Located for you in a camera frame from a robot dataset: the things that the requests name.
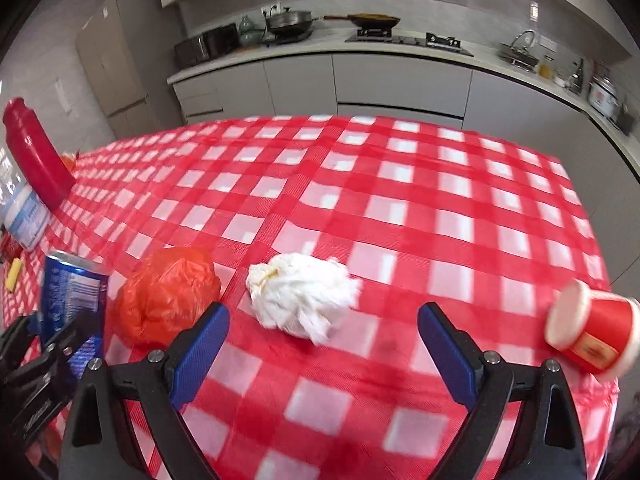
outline rice cooker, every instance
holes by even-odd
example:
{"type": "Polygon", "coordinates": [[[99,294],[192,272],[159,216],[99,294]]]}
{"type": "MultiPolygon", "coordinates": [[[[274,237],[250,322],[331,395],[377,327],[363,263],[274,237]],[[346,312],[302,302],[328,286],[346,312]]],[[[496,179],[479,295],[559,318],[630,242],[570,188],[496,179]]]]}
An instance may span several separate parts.
{"type": "Polygon", "coordinates": [[[605,118],[613,116],[618,107],[616,89],[606,78],[596,77],[591,83],[589,104],[599,111],[605,118]]]}

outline metal screw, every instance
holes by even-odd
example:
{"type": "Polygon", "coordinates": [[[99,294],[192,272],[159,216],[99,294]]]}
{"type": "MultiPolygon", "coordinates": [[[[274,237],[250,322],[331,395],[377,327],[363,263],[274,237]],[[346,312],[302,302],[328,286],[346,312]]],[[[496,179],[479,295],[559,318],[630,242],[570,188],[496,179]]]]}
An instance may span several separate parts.
{"type": "Polygon", "coordinates": [[[546,364],[546,369],[549,370],[550,372],[560,371],[560,363],[555,359],[547,359],[545,364],[546,364]]]}
{"type": "Polygon", "coordinates": [[[102,366],[102,359],[100,359],[99,357],[94,357],[89,361],[89,364],[87,366],[89,370],[95,371],[102,366]]]}
{"type": "Polygon", "coordinates": [[[500,361],[502,361],[500,354],[498,354],[498,352],[494,352],[493,350],[487,350],[482,354],[482,356],[484,357],[485,361],[492,365],[497,365],[500,361]]]}
{"type": "Polygon", "coordinates": [[[146,358],[150,363],[159,363],[164,358],[164,352],[162,350],[152,350],[146,355],[146,358]]]}

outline blue soda can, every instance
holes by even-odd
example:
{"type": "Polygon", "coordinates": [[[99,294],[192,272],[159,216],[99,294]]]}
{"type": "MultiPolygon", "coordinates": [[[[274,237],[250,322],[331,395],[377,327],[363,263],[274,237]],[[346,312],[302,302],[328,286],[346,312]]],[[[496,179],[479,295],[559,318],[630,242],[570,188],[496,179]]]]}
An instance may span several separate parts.
{"type": "Polygon", "coordinates": [[[52,251],[45,257],[44,282],[40,298],[40,347],[71,321],[81,308],[98,313],[100,330],[91,336],[69,359],[76,378],[93,357],[104,357],[104,313],[107,307],[109,273],[101,264],[64,251],[52,251]]]}

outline frying pan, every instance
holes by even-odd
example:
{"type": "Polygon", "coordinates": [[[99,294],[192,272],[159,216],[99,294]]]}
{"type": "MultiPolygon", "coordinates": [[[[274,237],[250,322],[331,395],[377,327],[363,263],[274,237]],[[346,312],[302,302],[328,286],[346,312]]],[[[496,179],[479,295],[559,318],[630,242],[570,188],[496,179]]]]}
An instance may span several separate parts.
{"type": "Polygon", "coordinates": [[[349,20],[360,28],[393,28],[400,23],[400,18],[386,14],[348,14],[347,16],[325,16],[326,20],[349,20]]]}

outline orange plastic bag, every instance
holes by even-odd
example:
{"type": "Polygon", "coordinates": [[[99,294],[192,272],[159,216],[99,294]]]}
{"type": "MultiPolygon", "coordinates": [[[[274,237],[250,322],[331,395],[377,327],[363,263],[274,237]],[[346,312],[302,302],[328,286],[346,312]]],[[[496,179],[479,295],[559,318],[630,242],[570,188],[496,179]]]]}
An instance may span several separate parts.
{"type": "Polygon", "coordinates": [[[173,247],[156,251],[118,291],[114,330],[132,345],[167,348],[220,299],[220,279],[211,254],[201,248],[173,247]]]}

